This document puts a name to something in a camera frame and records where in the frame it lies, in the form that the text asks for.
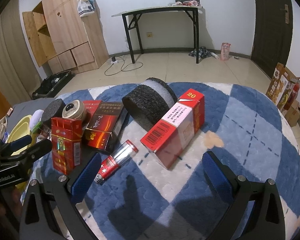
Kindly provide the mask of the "red cigarette pack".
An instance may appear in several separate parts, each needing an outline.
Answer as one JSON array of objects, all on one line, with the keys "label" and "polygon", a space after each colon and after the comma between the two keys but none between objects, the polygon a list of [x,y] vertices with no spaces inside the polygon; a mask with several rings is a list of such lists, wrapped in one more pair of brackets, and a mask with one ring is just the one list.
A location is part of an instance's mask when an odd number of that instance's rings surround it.
[{"label": "red cigarette pack", "polygon": [[51,140],[54,169],[69,175],[81,163],[82,121],[52,118]]}]

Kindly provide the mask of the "large black white foam cylinder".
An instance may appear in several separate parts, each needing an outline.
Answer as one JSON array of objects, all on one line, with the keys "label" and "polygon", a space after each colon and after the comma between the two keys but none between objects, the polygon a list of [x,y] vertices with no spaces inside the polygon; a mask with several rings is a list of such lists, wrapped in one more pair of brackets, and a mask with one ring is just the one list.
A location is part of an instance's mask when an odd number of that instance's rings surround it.
[{"label": "large black white foam cylinder", "polygon": [[149,77],[122,98],[131,117],[149,131],[178,101],[170,86],[156,77]]}]

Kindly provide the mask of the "beige curtain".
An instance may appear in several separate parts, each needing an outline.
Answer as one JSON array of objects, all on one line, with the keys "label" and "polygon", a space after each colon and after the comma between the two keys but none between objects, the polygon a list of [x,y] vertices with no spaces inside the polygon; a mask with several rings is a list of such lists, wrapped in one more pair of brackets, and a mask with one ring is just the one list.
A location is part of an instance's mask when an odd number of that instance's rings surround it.
[{"label": "beige curtain", "polygon": [[31,100],[40,82],[21,28],[19,0],[10,0],[0,14],[0,91],[13,106]]}]

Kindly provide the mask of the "large red white carton box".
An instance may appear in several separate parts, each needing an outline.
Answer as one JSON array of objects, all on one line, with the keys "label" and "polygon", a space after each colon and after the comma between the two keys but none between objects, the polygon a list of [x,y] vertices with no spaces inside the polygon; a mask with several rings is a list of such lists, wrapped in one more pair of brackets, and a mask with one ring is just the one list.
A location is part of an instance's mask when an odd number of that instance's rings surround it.
[{"label": "large red white carton box", "polygon": [[170,169],[205,122],[205,96],[190,88],[140,142]]}]

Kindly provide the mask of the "white plastic bag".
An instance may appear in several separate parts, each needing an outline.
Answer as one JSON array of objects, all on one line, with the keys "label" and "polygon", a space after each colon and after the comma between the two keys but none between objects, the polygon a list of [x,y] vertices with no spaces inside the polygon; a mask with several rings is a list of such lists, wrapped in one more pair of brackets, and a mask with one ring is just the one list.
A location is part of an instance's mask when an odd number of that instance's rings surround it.
[{"label": "white plastic bag", "polygon": [[89,1],[79,0],[77,11],[80,17],[86,17],[93,14],[95,12],[95,9]]}]

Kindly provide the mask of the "grey bed sheet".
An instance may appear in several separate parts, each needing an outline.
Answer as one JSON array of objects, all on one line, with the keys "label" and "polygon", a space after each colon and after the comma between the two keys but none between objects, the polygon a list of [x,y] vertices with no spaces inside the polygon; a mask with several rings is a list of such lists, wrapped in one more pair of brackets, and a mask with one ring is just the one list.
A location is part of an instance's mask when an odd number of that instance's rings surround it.
[{"label": "grey bed sheet", "polygon": [[54,98],[39,98],[14,105],[12,114],[7,118],[6,131],[11,133],[12,129],[23,117],[32,115],[38,109],[44,110],[53,100]]}]

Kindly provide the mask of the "black folding table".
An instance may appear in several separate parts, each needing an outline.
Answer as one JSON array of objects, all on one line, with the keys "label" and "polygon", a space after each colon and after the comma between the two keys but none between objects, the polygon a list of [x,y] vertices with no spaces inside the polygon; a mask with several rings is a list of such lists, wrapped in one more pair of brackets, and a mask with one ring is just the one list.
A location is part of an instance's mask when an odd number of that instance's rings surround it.
[{"label": "black folding table", "polygon": [[201,6],[170,5],[123,11],[120,17],[133,63],[135,54],[199,49]]}]

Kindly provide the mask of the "red silver lighter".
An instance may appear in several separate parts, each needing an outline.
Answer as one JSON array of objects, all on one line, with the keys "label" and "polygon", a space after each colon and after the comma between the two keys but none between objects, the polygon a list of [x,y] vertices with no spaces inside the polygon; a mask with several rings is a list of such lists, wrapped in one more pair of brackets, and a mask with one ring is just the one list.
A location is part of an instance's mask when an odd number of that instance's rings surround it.
[{"label": "red silver lighter", "polygon": [[139,150],[137,147],[130,140],[126,140],[120,147],[102,161],[94,182],[97,184],[103,184],[105,180],[107,180],[127,161],[132,159],[138,152]]}]

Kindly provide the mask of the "dark brown door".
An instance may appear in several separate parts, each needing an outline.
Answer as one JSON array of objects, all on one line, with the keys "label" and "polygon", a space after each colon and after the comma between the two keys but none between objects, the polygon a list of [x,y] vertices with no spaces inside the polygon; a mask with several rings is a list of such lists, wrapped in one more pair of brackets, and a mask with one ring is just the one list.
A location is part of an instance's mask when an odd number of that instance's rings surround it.
[{"label": "dark brown door", "polygon": [[293,35],[291,0],[255,0],[255,36],[251,61],[272,77],[278,63],[286,64]]}]

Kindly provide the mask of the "yellow plastic basin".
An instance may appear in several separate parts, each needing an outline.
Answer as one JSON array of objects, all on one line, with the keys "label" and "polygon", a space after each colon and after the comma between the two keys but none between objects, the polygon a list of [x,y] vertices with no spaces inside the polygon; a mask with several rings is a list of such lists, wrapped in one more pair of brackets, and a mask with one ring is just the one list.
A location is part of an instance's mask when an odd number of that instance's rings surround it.
[{"label": "yellow plastic basin", "polygon": [[31,121],[32,115],[27,115],[25,117],[23,117],[16,125],[15,127],[12,129],[11,133],[9,134],[8,138],[7,138],[7,143],[9,142],[13,142],[17,139],[20,139],[21,137],[24,137],[26,135],[30,135],[32,138],[32,142],[17,150],[16,152],[14,152],[12,155],[18,155],[20,154],[22,151],[26,150],[27,148],[31,147],[32,145],[34,145],[36,143],[36,137],[35,135],[32,134],[32,132],[30,131],[30,121]]}]

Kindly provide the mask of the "wooden wardrobe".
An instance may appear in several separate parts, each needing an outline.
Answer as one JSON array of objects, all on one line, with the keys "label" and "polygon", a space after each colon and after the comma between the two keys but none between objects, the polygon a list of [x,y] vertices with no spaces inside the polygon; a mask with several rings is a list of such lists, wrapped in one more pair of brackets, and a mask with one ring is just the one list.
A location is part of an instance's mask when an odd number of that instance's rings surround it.
[{"label": "wooden wardrobe", "polygon": [[19,0],[26,40],[38,67],[53,74],[100,68],[109,58],[97,4],[80,14],[88,0]]}]

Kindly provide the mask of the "small black foam cylinder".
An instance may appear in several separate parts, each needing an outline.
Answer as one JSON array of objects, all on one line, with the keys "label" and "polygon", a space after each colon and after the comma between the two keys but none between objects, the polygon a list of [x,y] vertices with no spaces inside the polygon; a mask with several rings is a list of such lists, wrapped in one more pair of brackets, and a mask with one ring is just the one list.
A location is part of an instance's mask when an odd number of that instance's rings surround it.
[{"label": "small black foam cylinder", "polygon": [[51,119],[54,117],[60,118],[62,111],[66,104],[62,99],[56,99],[52,101],[44,110],[41,118],[41,122],[48,128],[51,128]]}]

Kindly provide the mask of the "pink bag on floor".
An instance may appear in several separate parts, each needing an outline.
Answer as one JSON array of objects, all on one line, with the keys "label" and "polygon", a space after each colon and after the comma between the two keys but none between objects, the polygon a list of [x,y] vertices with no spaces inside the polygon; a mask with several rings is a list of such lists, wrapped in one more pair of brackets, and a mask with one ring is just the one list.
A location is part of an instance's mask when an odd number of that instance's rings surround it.
[{"label": "pink bag on floor", "polygon": [[221,45],[221,60],[227,61],[229,59],[231,44],[228,42],[223,42]]}]

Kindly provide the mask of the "round cream tin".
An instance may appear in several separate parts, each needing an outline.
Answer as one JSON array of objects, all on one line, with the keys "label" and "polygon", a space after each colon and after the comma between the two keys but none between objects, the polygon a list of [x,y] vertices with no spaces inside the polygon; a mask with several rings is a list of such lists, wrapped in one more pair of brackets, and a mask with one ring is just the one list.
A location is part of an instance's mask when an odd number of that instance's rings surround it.
[{"label": "round cream tin", "polygon": [[85,105],[80,100],[68,103],[62,111],[62,118],[84,121],[87,114]]}]

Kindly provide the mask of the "dark brown cigarette carton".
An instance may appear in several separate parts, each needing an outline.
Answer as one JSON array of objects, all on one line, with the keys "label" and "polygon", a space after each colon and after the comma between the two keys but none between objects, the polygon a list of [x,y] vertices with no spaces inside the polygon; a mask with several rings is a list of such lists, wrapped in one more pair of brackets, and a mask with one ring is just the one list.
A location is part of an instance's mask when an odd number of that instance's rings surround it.
[{"label": "dark brown cigarette carton", "polygon": [[126,117],[127,110],[122,102],[102,101],[83,133],[84,144],[111,154]]}]

